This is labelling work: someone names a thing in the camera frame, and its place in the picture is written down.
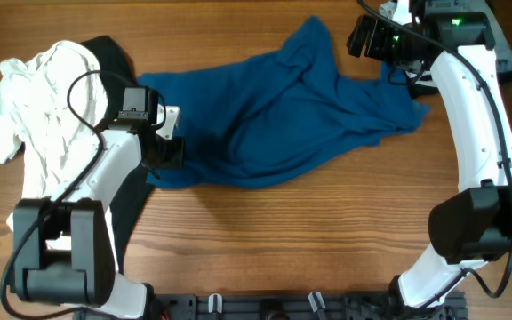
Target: table surface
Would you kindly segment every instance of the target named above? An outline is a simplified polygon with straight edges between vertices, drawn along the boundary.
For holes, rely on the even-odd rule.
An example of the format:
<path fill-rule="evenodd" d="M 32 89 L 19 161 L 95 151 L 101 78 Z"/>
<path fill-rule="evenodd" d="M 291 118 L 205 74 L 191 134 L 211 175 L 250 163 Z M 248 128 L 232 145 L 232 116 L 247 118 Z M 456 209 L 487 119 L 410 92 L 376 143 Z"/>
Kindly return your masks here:
<path fill-rule="evenodd" d="M 364 14 L 350 0 L 20 2 L 0 5 L 0 62 L 30 60 L 63 39 L 110 35 L 132 57 L 137 75 L 208 68 L 277 49 L 314 14 L 331 32 L 343 75 L 375 78 L 380 70 L 379 62 L 346 53 L 347 37 Z M 512 44 L 512 1 L 495 3 Z M 502 93 L 512 123 L 512 84 Z M 429 211 L 457 192 L 444 104 L 439 96 L 420 101 L 432 110 L 415 133 L 354 150 L 281 186 L 156 190 L 132 235 L 126 275 L 158 293 L 384 290 L 428 245 Z M 4 222 L 20 199 L 22 167 L 20 156 L 0 164 L 0 276 L 12 248 Z M 504 261 L 482 269 L 489 284 L 499 281 Z M 498 300 L 487 298 L 473 278 L 460 288 L 471 319 L 512 319 L 512 279 Z"/>

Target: black cable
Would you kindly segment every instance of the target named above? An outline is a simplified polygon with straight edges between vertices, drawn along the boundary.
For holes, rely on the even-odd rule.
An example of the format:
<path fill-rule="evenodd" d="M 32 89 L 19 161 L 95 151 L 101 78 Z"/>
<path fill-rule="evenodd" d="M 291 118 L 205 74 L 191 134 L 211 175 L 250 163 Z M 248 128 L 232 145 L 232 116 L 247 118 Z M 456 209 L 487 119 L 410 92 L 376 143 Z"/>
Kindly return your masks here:
<path fill-rule="evenodd" d="M 429 38 L 427 36 L 419 34 L 413 30 L 410 30 L 408 28 L 401 26 L 400 24 L 398 24 L 386 17 L 383 17 L 378 12 L 374 11 L 373 8 L 371 8 L 370 6 L 365 4 L 364 0 L 356 0 L 356 1 L 368 13 L 370 13 L 372 16 L 378 18 L 381 21 L 385 21 L 387 24 L 389 24 L 389 26 L 397 28 L 409 36 L 419 38 L 422 41 L 425 41 L 429 44 L 436 46 L 437 48 L 440 48 L 440 49 L 450 53 L 457 60 L 459 60 L 469 70 L 469 72 L 471 72 L 473 77 L 477 80 L 479 88 L 483 91 L 485 98 L 489 102 L 489 106 L 491 108 L 492 115 L 493 115 L 493 120 L 494 120 L 495 126 L 497 128 L 497 134 L 499 136 L 499 145 L 500 145 L 500 152 L 501 152 L 500 165 L 503 167 L 505 177 L 507 178 L 507 185 L 508 185 L 508 190 L 509 190 L 508 198 L 509 198 L 509 204 L 511 207 L 511 216 L 512 216 L 512 173 L 511 173 L 511 168 L 510 168 L 511 164 L 510 164 L 510 159 L 508 157 L 507 142 L 505 141 L 505 133 L 503 131 L 503 125 L 501 122 L 500 113 L 497 108 L 497 104 L 495 103 L 495 99 L 493 98 L 493 95 L 491 93 L 491 90 L 489 89 L 489 85 L 487 85 L 485 80 L 483 80 L 483 78 L 479 75 L 479 72 L 471 65 L 471 63 L 469 63 L 469 61 L 467 59 L 465 59 L 461 54 L 459 54 L 457 52 L 457 50 L 449 48 L 449 47 L 437 42 L 436 40 L 434 40 L 432 38 Z M 464 269 L 464 272 L 469 272 L 474 276 L 477 275 L 477 272 L 475 270 L 473 270 L 473 272 L 470 270 L 473 270 L 473 269 L 467 268 L 467 269 Z M 485 282 L 483 281 L 483 279 L 481 277 L 477 278 L 477 282 L 481 285 L 482 289 L 489 297 L 496 299 L 496 298 L 499 298 L 501 296 L 501 294 L 503 294 L 503 292 L 507 288 L 508 280 L 511 277 L 511 273 L 512 273 L 512 237 L 511 237 L 511 250 L 508 253 L 508 259 L 507 259 L 507 264 L 505 266 L 505 271 L 503 272 L 503 277 L 501 278 L 501 281 L 500 281 L 499 286 L 497 287 L 497 290 L 495 290 L 495 292 L 492 292 L 489 289 L 489 287 L 487 287 L 487 285 L 485 284 Z"/>
<path fill-rule="evenodd" d="M 165 106 L 165 98 L 164 98 L 163 94 L 161 94 L 161 93 L 158 93 L 158 94 L 159 94 L 159 99 L 161 99 L 161 104 L 164 106 L 164 120 L 162 122 L 160 122 L 159 124 L 152 125 L 151 129 L 153 129 L 153 131 L 163 128 L 165 125 L 165 121 L 167 120 L 167 106 Z"/>
<path fill-rule="evenodd" d="M 396 67 L 393 66 L 392 69 L 390 69 L 390 72 L 388 72 L 387 81 L 389 84 L 402 85 L 402 86 L 411 86 L 411 85 L 416 84 L 424 76 L 424 72 L 425 72 L 423 69 L 421 69 L 420 72 L 414 78 L 408 78 L 408 76 L 407 76 L 408 79 L 406 80 L 406 82 L 398 83 L 398 82 L 395 82 L 394 80 L 392 80 L 392 75 L 395 74 L 395 71 L 396 71 Z"/>
<path fill-rule="evenodd" d="M 98 130 L 96 128 L 94 128 L 91 124 L 86 122 L 86 120 L 84 120 L 80 115 L 78 115 L 77 112 L 72 108 L 72 105 L 70 104 L 70 94 L 72 93 L 72 90 L 75 87 L 75 84 L 78 83 L 78 81 L 80 81 L 85 76 L 92 75 L 92 74 L 104 74 L 104 75 L 108 75 L 108 76 L 113 76 L 113 77 L 121 80 L 125 84 L 128 84 L 130 86 L 133 85 L 130 81 L 126 80 L 125 78 L 123 78 L 122 76 L 120 76 L 120 75 L 118 75 L 118 74 L 116 74 L 114 72 L 105 71 L 105 70 L 104 71 L 93 70 L 93 71 L 88 71 L 88 72 L 80 75 L 70 85 L 70 87 L 68 88 L 68 92 L 67 92 L 67 106 L 68 106 L 68 109 L 70 110 L 72 115 L 75 116 L 76 119 L 78 119 L 78 121 L 80 121 L 88 129 L 90 129 L 94 133 L 96 138 L 98 138 L 98 150 L 96 151 L 96 154 L 92 157 L 90 162 L 78 174 L 78 176 L 68 185 L 68 187 L 64 190 L 64 192 L 59 197 L 54 199 L 53 202 L 52 202 L 52 205 L 47 210 L 45 210 L 43 213 L 41 213 L 39 215 L 39 217 L 37 218 L 37 220 L 35 222 L 33 222 L 33 224 L 27 229 L 27 231 L 25 232 L 23 237 L 19 240 L 19 242 L 17 244 L 17 247 L 13 251 L 13 254 L 9 258 L 9 260 L 7 261 L 7 265 L 5 265 L 5 269 L 4 269 L 3 275 L 1 277 L 1 285 L 0 285 L 0 301 L 1 301 L 1 305 L 4 307 L 5 311 L 7 311 L 7 313 L 10 316 L 13 316 L 13 317 L 16 317 L 16 318 L 19 318 L 19 319 L 23 319 L 23 320 L 46 320 L 46 319 L 51 319 L 51 318 L 54 318 L 54 317 L 57 317 L 57 316 L 64 316 L 64 315 L 67 315 L 69 313 L 76 312 L 76 311 L 86 311 L 86 312 L 94 314 L 96 316 L 107 316 L 104 313 L 101 313 L 99 311 L 95 311 L 95 310 L 92 310 L 92 309 L 88 309 L 88 308 L 85 308 L 85 307 L 68 308 L 66 310 L 62 310 L 62 311 L 59 311 L 59 312 L 51 313 L 51 314 L 48 314 L 48 315 L 42 315 L 42 316 L 26 316 L 26 315 L 22 315 L 21 313 L 15 311 L 11 307 L 11 305 L 9 304 L 9 301 L 7 299 L 7 285 L 9 283 L 9 277 L 10 277 L 10 274 L 11 274 L 12 267 L 15 264 L 15 261 L 17 260 L 17 257 L 19 256 L 19 253 L 20 253 L 21 249 L 23 248 L 23 246 L 25 245 L 27 240 L 30 238 L 30 236 L 33 234 L 35 229 L 41 227 L 43 225 L 43 222 L 48 217 L 50 217 L 52 215 L 52 213 L 61 205 L 62 200 L 64 200 L 68 195 L 70 195 L 76 189 L 76 187 L 84 179 L 86 174 L 88 174 L 88 172 L 90 172 L 90 170 L 93 168 L 93 166 L 98 162 L 102 152 L 104 151 L 104 139 L 102 138 L 102 135 L 100 134 L 100 132 L 98 132 Z"/>

